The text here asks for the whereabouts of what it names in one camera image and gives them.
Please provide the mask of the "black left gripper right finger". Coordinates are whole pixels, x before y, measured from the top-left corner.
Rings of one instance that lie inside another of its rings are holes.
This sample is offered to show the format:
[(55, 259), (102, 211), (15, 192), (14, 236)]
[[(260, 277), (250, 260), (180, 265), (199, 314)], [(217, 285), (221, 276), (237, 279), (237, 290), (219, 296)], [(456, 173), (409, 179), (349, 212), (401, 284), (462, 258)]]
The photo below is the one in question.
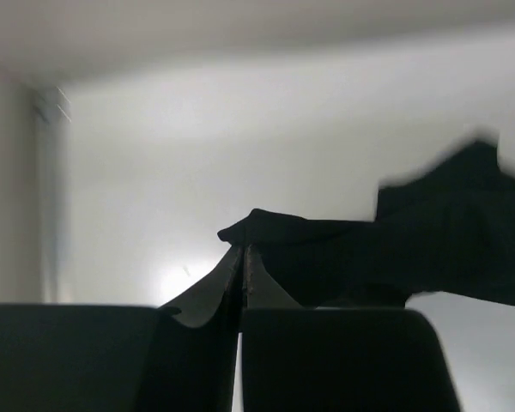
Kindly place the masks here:
[(458, 411), (437, 333), (419, 312), (305, 309), (245, 251), (247, 411)]

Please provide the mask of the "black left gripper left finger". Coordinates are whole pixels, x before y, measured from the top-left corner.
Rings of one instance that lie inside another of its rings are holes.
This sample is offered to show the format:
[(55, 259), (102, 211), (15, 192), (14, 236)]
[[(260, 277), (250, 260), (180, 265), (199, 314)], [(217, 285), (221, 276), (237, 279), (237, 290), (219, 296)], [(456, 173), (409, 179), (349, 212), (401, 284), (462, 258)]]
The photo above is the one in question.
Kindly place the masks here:
[(0, 304), (0, 411), (229, 411), (242, 266), (157, 308)]

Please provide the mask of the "black shorts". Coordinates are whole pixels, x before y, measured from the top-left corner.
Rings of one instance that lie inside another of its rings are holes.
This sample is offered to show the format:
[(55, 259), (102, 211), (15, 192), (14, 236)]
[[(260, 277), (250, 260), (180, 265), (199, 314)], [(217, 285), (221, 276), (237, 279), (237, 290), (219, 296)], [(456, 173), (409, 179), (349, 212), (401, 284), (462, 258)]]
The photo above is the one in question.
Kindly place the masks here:
[(476, 139), (422, 175), (383, 185), (372, 221), (321, 221), (254, 209), (218, 234), (257, 248), (303, 306), (404, 306), (444, 292), (515, 306), (515, 175)]

